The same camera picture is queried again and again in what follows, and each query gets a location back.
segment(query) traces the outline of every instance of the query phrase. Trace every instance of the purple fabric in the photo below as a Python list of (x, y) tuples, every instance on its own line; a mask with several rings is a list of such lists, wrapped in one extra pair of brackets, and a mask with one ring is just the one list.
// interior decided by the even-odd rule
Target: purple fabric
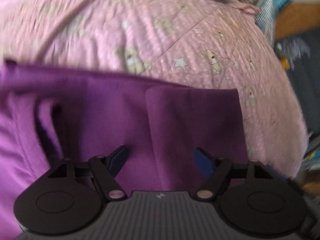
[[(57, 104), (63, 108), (58, 112), (65, 123), (63, 132), (57, 125), (61, 119), (53, 119)], [(131, 149), (116, 178), (128, 194), (132, 190), (194, 192), (204, 181), (193, 161), (196, 147), (247, 162), (238, 93), (117, 73), (4, 66), (0, 72), (0, 239), (20, 233), (12, 212), (14, 200), (52, 162), (66, 155), (87, 161), (120, 145)]]

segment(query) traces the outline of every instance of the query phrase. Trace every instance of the purple garment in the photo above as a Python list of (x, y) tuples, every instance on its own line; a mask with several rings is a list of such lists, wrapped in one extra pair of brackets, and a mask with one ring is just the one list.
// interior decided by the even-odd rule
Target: purple garment
[(193, 154), (246, 163), (237, 90), (203, 90), (117, 73), (5, 65), (0, 72), (0, 239), (20, 234), (17, 196), (63, 156), (87, 161), (120, 145), (117, 181), (132, 190), (194, 192)]

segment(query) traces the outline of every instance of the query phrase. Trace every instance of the star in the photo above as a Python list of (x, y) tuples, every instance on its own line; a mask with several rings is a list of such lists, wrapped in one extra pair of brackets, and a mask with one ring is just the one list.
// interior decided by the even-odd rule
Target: star
[(127, 20), (121, 22), (121, 28), (124, 30), (126, 30), (130, 25), (130, 22), (128, 22)]
[(186, 66), (188, 66), (188, 64), (186, 63), (184, 57), (181, 57), (181, 58), (175, 58), (175, 63), (174, 65), (176, 67), (182, 67), (184, 70), (186, 70)]
[(201, 34), (201, 33), (203, 33), (203, 31), (202, 31), (200, 28), (193, 28), (192, 30), (193, 30), (193, 32), (196, 33), (196, 34)]

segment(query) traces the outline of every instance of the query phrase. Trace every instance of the pink blanket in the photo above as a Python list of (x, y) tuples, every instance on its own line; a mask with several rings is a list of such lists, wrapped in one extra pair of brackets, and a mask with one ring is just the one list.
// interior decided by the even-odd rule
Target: pink blanket
[(0, 0), (0, 56), (239, 92), (249, 158), (295, 176), (298, 101), (250, 6), (217, 0)]

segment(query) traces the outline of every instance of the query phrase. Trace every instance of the folded purple cloth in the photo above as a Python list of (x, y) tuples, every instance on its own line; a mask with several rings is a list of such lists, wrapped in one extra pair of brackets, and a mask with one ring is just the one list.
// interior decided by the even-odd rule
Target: folded purple cloth
[(20, 233), (14, 200), (51, 164), (63, 156), (87, 161), (120, 145), (131, 150), (116, 178), (128, 194), (194, 192), (204, 181), (193, 161), (196, 147), (247, 162), (238, 92), (117, 73), (3, 66), (0, 239)]

